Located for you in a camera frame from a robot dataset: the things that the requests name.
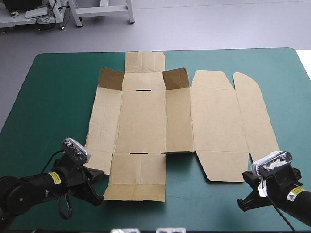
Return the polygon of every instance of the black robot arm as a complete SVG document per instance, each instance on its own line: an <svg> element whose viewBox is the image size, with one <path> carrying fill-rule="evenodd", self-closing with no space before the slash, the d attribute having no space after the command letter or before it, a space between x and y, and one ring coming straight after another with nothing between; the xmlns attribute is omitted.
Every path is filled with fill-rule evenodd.
<svg viewBox="0 0 311 233"><path fill-rule="evenodd" d="M51 172L15 178L0 178L0 232L12 224L16 216L22 215L35 205L65 197L69 212L59 212L63 219L71 216L69 195L85 200L94 206L102 203L103 196L96 193L93 184L104 177L100 170L83 166L90 154L71 138L63 141L64 154L54 163Z"/></svg>

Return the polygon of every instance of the table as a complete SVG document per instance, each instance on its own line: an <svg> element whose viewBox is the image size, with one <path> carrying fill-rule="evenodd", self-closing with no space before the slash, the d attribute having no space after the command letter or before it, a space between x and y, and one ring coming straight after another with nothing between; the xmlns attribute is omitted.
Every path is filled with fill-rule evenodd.
<svg viewBox="0 0 311 233"><path fill-rule="evenodd" d="M302 183L311 189L311 82L290 48L168 51L166 69L236 71L254 78L282 150L290 151ZM85 142L101 66L124 70L125 53L42 54L34 63L0 134L0 176L39 173L66 137ZM93 207L71 198L73 217L63 221L56 202L36 206L12 229L110 230L183 226L187 230L288 230L272 207L243 212L246 183L210 182L195 154L167 155L166 202L104 201ZM106 177L96 188L104 192ZM298 230L309 228L288 217Z"/></svg>

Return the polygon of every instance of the cardboard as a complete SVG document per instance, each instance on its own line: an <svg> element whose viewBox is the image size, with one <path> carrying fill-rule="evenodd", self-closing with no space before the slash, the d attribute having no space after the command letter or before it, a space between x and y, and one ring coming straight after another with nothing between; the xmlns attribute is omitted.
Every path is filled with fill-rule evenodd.
<svg viewBox="0 0 311 233"><path fill-rule="evenodd" d="M89 123L86 148L92 154L88 167L110 174L122 101L124 72L102 68Z"/></svg>
<svg viewBox="0 0 311 233"><path fill-rule="evenodd" d="M195 150L208 179L242 182L249 149L235 90L223 72L195 73L191 115Z"/></svg>
<svg viewBox="0 0 311 233"><path fill-rule="evenodd" d="M114 154L108 200L165 201L165 154Z"/></svg>
<svg viewBox="0 0 311 233"><path fill-rule="evenodd" d="M165 57L163 52L128 52L125 58L126 72L163 72Z"/></svg>
<svg viewBox="0 0 311 233"><path fill-rule="evenodd" d="M234 73L233 79L253 161L272 151L279 151L260 87L255 80L242 73Z"/></svg>
<svg viewBox="0 0 311 233"><path fill-rule="evenodd" d="M161 52L127 53L125 70L102 68L86 141L89 166L110 172L105 199L165 201L167 153L196 151L210 180L242 182L250 152L278 150L250 77L235 73L235 89L199 70L190 87L184 68L164 71Z"/></svg>

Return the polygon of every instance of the wire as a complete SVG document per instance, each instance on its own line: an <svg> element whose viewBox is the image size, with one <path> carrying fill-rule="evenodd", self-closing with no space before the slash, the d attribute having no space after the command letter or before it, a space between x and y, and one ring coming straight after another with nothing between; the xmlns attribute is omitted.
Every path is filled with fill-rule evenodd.
<svg viewBox="0 0 311 233"><path fill-rule="evenodd" d="M271 200L269 195L267 196L273 207L276 209L276 211L281 215L281 217L284 219L284 221L287 223L287 225L292 229L293 232L296 232L295 228L290 224L290 222L287 220L287 218L282 214L282 212L279 210L279 208L276 206L276 204Z"/></svg>
<svg viewBox="0 0 311 233"><path fill-rule="evenodd" d="M59 151L57 151L57 152L55 152L52 156L51 156L51 158L48 160L48 162L47 162L47 164L44 166L44 168L42 169L42 171L41 171L41 174L44 172L44 170L47 168L47 166L49 165L49 163L51 162L51 160L54 158L54 156L55 155L57 155L57 154L59 154L59 153L62 153L62 152L64 152L63 150L59 150Z"/></svg>
<svg viewBox="0 0 311 233"><path fill-rule="evenodd" d="M70 190L68 190L68 192L65 194L65 201L66 201L67 209L68 209L68 215L67 216L62 211L59 195L54 193L54 192L51 192L51 194L54 195L56 197L57 201L58 201L58 212L59 212L60 216L62 217L62 219L63 220L69 220L72 217L71 202L70 202L70 199L69 199Z"/></svg>

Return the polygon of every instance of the cardboard flap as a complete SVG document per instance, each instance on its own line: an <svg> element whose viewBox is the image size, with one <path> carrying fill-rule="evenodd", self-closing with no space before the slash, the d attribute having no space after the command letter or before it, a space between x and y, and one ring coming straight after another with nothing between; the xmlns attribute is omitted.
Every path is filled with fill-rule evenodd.
<svg viewBox="0 0 311 233"><path fill-rule="evenodd" d="M157 185L109 185L104 194L105 200L165 202L165 184Z"/></svg>
<svg viewBox="0 0 311 233"><path fill-rule="evenodd" d="M161 72L125 73L123 81L124 91L165 90Z"/></svg>
<svg viewBox="0 0 311 233"><path fill-rule="evenodd" d="M105 174L110 174L121 101L121 91L97 88L85 146L92 154L87 167L100 169Z"/></svg>
<svg viewBox="0 0 311 233"><path fill-rule="evenodd" d="M232 90L231 85L226 74L222 71L211 71L211 70L197 70L193 81L192 88L211 88L220 90Z"/></svg>
<svg viewBox="0 0 311 233"><path fill-rule="evenodd" d="M126 72L163 72L165 56L163 52L127 52L125 58Z"/></svg>
<svg viewBox="0 0 311 233"><path fill-rule="evenodd" d="M115 152L164 152L165 125L165 91L123 91Z"/></svg>
<svg viewBox="0 0 311 233"><path fill-rule="evenodd" d="M98 86L122 91L123 79L124 72L102 67L98 80Z"/></svg>
<svg viewBox="0 0 311 233"><path fill-rule="evenodd" d="M247 171L246 152L197 151L203 170L211 181L243 182L241 171Z"/></svg>
<svg viewBox="0 0 311 233"><path fill-rule="evenodd" d="M231 83L223 72L197 71L190 92L194 145L207 178L243 181L249 149ZM230 168L227 173L221 164ZM239 175L230 173L232 169Z"/></svg>
<svg viewBox="0 0 311 233"><path fill-rule="evenodd" d="M279 146L260 87L246 74L234 73L233 79L253 161L278 151Z"/></svg>
<svg viewBox="0 0 311 233"><path fill-rule="evenodd" d="M165 201L165 154L114 154L106 200Z"/></svg>
<svg viewBox="0 0 311 233"><path fill-rule="evenodd" d="M166 152L194 152L190 89L166 91Z"/></svg>
<svg viewBox="0 0 311 233"><path fill-rule="evenodd" d="M189 87L188 75L185 68L173 69L162 73L166 90Z"/></svg>

